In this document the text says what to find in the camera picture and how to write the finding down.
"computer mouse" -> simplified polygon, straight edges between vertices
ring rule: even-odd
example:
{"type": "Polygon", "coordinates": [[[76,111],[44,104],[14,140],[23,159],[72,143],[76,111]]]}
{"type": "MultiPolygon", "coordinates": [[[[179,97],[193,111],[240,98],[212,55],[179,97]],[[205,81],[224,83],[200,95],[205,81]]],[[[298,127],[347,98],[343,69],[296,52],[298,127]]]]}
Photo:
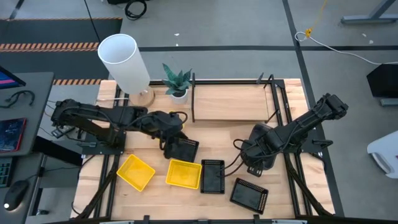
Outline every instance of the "computer mouse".
{"type": "Polygon", "coordinates": [[[8,211],[13,211],[24,199],[24,195],[29,186],[27,180],[18,180],[10,186],[4,198],[4,208],[8,211]]]}

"white chair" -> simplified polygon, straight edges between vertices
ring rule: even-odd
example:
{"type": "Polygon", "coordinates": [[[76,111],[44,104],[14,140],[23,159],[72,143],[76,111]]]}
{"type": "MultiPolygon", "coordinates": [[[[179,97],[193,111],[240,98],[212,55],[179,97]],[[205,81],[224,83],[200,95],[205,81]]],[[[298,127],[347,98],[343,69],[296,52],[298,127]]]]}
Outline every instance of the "white chair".
{"type": "Polygon", "coordinates": [[[368,145],[368,153],[386,176],[398,179],[398,131],[373,141],[368,145]]]}

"lamp base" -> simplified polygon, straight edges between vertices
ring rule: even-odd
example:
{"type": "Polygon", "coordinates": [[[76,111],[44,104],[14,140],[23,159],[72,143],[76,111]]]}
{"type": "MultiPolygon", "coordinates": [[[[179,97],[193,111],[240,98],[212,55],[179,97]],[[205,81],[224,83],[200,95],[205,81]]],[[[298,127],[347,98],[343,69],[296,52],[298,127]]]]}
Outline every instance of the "lamp base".
{"type": "Polygon", "coordinates": [[[146,91],[143,91],[140,94],[130,95],[130,102],[134,106],[144,106],[149,107],[153,104],[155,100],[155,92],[154,90],[148,86],[146,91]]]}

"keyboard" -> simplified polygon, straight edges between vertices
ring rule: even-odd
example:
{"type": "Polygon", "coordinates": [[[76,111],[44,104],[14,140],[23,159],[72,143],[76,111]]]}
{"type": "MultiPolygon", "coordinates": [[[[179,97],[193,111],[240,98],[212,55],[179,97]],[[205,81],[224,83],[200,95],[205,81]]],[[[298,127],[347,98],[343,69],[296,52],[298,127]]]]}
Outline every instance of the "keyboard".
{"type": "Polygon", "coordinates": [[[9,187],[14,171],[15,158],[0,158],[0,188],[9,187]]]}

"potted plant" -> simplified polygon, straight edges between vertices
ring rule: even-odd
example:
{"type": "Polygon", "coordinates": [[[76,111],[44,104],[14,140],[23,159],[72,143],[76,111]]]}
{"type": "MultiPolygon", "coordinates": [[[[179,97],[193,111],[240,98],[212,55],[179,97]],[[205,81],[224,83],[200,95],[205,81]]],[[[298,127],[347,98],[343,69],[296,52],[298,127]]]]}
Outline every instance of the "potted plant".
{"type": "Polygon", "coordinates": [[[175,104],[184,104],[188,100],[188,88],[189,88],[189,80],[191,79],[191,70],[187,71],[185,74],[181,72],[176,75],[174,74],[169,66],[163,64],[163,69],[167,74],[168,80],[162,80],[164,85],[166,85],[169,89],[166,91],[167,95],[173,99],[175,104]]]}

